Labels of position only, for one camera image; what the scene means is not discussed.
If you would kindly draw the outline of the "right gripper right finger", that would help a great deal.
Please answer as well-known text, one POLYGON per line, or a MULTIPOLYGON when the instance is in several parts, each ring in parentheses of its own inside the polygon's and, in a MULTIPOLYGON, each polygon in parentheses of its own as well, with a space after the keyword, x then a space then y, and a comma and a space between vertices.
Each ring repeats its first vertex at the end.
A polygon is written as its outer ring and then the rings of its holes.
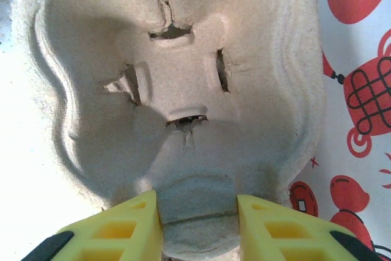
POLYGON ((252 195, 237 200, 240 261, 382 261, 338 224, 252 195))

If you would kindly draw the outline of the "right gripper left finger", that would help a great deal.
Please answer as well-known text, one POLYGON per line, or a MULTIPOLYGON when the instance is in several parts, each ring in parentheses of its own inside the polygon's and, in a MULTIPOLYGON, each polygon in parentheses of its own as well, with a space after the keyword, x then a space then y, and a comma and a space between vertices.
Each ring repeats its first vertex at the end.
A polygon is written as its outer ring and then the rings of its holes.
POLYGON ((161 261, 156 192, 74 222, 43 240, 21 261, 161 261))

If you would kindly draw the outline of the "white red printed paper bag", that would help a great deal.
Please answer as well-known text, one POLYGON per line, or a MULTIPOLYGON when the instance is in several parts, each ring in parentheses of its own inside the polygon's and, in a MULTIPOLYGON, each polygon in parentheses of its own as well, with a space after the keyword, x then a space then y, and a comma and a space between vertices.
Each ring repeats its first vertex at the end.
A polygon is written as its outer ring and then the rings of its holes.
POLYGON ((391 261, 391 0, 318 0, 327 95, 292 207, 352 231, 391 261))

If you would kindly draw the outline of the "beige pulp cup carrier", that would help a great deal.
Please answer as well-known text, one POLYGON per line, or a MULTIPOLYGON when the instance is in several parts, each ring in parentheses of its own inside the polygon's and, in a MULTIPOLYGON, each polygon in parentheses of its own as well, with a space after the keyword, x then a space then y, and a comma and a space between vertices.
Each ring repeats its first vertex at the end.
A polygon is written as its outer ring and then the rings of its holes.
POLYGON ((238 258, 236 197, 285 204, 325 107, 316 0, 13 0, 41 160, 97 208, 157 193, 164 254, 238 258))

